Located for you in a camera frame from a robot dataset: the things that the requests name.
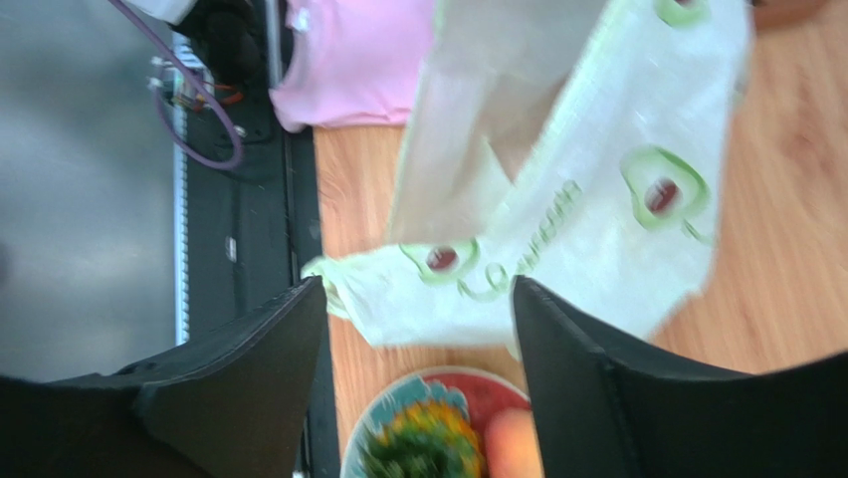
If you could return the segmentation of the fake peach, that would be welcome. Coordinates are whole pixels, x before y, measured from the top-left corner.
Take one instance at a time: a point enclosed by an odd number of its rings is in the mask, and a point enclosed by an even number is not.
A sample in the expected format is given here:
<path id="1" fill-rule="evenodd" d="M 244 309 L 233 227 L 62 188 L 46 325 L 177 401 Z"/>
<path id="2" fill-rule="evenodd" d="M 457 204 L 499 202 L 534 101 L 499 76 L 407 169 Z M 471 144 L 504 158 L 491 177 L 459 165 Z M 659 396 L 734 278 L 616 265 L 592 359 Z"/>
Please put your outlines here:
<path id="1" fill-rule="evenodd" d="M 544 471 L 530 410 L 511 408 L 496 414 L 485 431 L 491 478 L 542 478 Z"/>

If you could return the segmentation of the fake pineapple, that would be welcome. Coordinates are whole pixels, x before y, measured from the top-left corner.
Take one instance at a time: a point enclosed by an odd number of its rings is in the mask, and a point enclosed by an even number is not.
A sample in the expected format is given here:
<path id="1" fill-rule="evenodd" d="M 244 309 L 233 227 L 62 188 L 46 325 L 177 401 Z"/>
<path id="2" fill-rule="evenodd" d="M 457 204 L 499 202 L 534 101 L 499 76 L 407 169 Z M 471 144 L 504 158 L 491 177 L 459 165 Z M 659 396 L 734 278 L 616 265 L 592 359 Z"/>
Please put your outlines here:
<path id="1" fill-rule="evenodd" d="M 360 447 L 367 477 L 481 478 L 486 463 L 479 434 L 460 407 L 444 400 L 414 402 Z"/>

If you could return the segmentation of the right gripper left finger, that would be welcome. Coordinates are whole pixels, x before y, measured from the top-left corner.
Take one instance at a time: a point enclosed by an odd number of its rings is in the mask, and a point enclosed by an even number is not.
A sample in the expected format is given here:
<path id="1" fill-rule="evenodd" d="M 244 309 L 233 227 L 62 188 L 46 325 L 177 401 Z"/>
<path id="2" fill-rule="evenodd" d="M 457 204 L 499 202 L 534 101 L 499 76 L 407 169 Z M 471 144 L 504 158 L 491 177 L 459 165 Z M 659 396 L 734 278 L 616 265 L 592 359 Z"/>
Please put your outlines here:
<path id="1" fill-rule="evenodd" d="M 288 477 L 327 323 L 320 279 L 111 375 L 1 380 L 5 477 Z"/>

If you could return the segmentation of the avocado print plastic bag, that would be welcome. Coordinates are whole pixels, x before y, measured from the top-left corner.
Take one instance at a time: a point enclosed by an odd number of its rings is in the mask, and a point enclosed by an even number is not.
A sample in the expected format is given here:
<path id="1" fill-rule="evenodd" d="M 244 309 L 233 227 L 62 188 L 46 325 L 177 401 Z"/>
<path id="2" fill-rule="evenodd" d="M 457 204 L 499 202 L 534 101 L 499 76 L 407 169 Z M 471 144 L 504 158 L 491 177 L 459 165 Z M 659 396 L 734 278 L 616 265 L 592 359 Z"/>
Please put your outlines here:
<path id="1" fill-rule="evenodd" d="M 648 337 L 711 274 L 745 1 L 441 1 L 380 248 L 305 266 L 373 347 L 513 347 L 537 280 Z"/>

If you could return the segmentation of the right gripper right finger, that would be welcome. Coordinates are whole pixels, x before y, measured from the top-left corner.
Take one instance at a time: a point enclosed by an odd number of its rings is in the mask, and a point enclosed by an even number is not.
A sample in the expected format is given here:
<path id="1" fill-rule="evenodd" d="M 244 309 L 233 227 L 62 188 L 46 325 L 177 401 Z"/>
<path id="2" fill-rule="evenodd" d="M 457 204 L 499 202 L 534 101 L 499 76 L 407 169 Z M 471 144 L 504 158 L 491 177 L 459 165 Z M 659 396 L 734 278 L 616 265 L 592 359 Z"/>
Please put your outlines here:
<path id="1" fill-rule="evenodd" d="M 549 477 L 843 477 L 847 357 L 765 374 L 684 358 L 515 281 Z"/>

